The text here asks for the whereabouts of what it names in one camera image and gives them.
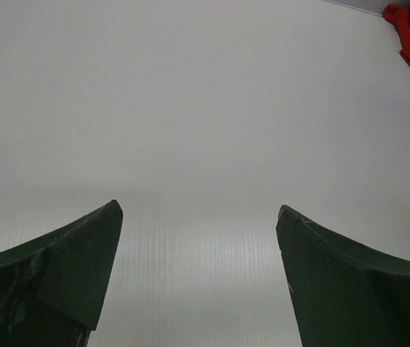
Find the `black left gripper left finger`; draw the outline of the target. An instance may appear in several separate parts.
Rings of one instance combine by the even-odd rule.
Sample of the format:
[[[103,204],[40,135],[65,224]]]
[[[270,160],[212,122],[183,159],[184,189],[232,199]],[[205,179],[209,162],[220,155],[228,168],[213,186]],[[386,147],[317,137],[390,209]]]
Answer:
[[[86,346],[122,226],[116,200],[0,252],[0,346]]]

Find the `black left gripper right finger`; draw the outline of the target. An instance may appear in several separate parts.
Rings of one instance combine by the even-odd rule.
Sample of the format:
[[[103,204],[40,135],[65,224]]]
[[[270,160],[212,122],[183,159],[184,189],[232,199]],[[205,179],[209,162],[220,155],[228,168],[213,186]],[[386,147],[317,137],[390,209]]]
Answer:
[[[410,346],[410,261],[288,205],[276,234],[303,346]]]

